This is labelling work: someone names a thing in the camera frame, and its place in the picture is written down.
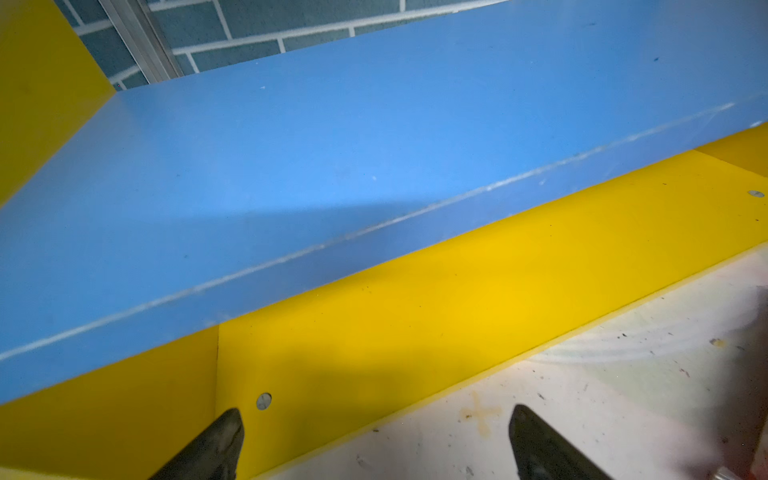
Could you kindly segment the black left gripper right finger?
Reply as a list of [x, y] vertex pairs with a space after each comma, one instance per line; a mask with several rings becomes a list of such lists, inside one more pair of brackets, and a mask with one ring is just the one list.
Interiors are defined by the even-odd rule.
[[531, 408], [516, 404], [508, 426], [511, 448], [522, 480], [610, 480]]

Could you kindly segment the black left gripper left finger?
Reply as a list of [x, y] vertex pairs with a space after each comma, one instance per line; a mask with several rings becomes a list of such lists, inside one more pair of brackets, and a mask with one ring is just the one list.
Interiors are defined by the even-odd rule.
[[245, 427], [241, 413], [237, 408], [230, 408], [150, 479], [235, 480], [244, 440]]

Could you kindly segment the yellow shelf with coloured boards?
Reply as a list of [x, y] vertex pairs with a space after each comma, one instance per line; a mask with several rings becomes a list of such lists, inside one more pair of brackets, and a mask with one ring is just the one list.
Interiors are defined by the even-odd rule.
[[763, 1], [507, 1], [120, 92], [1, 209], [1, 467], [239, 475], [764, 243], [699, 152], [767, 118]]

